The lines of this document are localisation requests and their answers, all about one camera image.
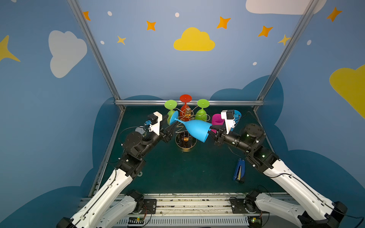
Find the pink wine glass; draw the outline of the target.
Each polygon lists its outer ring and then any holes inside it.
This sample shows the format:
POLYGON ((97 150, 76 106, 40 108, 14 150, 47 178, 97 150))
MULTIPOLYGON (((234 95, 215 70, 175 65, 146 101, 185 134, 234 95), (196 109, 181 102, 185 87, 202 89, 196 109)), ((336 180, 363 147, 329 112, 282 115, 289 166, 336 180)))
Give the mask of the pink wine glass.
POLYGON ((212 117, 212 126, 220 126, 223 130, 225 129, 224 127, 225 124, 225 120, 222 119, 221 114, 214 114, 212 117))

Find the blue wine glass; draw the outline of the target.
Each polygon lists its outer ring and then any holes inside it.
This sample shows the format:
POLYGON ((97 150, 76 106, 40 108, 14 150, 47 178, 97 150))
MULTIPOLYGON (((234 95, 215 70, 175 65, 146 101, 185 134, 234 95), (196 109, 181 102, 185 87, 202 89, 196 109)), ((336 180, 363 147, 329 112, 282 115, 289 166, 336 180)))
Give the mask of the blue wine glass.
POLYGON ((178 119, 179 113, 178 111, 174 111, 171 117, 168 119, 169 125, 174 124, 175 122, 182 123, 188 133, 195 139, 205 142, 209 136, 209 131, 213 126, 211 123, 202 121, 202 120, 190 120, 190 121, 182 121, 178 119))
POLYGON ((238 110, 228 110, 226 113, 226 117, 227 117, 227 133, 229 133, 230 131, 233 131, 233 129, 235 128, 235 126, 238 124, 240 118, 241 118, 242 114, 241 112, 239 112, 238 110))

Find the green wine glass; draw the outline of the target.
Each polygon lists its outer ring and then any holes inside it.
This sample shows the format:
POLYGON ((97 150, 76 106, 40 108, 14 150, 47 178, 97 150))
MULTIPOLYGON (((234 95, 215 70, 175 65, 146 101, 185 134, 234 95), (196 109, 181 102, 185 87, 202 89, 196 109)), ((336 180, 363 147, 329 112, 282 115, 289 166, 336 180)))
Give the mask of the green wine glass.
POLYGON ((200 99, 197 102, 197 106, 200 109, 197 111, 197 113, 195 115, 195 120, 201 120, 201 121, 206 122, 208 119, 208 115, 207 115, 205 109, 210 106, 210 102, 206 99, 200 99))
POLYGON ((175 100, 167 100, 164 107, 169 110, 167 123, 170 125, 171 117, 175 113, 175 108, 177 107, 177 102, 175 100))

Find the blue wine glass front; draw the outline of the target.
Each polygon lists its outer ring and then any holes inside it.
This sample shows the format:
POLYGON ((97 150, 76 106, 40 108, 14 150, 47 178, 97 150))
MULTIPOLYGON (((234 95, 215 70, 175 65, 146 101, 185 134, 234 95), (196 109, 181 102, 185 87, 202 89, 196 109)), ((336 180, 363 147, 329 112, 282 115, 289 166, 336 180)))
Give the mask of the blue wine glass front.
POLYGON ((235 128, 235 126, 238 124, 240 118, 241 118, 242 114, 241 112, 239 112, 238 110, 228 110, 226 113, 226 117, 227 117, 227 133, 229 133, 230 131, 233 131, 233 129, 235 128))

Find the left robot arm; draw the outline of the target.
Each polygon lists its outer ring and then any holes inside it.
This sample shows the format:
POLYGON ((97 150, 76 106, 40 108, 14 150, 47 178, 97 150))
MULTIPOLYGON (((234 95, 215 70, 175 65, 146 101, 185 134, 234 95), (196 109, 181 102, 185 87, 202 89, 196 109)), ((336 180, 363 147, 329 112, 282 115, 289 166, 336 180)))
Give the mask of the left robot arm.
POLYGON ((141 172, 145 166, 144 158, 160 142, 169 142, 175 132, 177 123, 142 136, 139 132, 131 132, 123 144, 123 155, 114 171, 92 197, 92 199, 71 218, 62 218, 58 228, 111 228, 128 214, 140 212, 144 202, 142 194, 129 192, 120 203, 112 203, 141 172))

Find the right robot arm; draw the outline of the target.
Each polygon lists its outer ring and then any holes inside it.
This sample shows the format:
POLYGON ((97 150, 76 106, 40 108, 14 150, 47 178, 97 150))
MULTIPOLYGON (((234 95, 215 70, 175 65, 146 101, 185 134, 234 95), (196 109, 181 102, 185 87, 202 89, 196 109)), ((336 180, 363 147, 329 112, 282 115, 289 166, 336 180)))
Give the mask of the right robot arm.
POLYGON ((260 125, 250 123, 239 135, 223 125, 213 125, 208 132, 220 145, 225 143, 244 152, 245 161, 258 172, 275 181, 296 204, 253 190, 246 196, 247 211, 261 210, 285 219, 300 228, 338 228, 347 207, 333 202, 306 184, 277 154, 262 145, 266 137, 260 125))

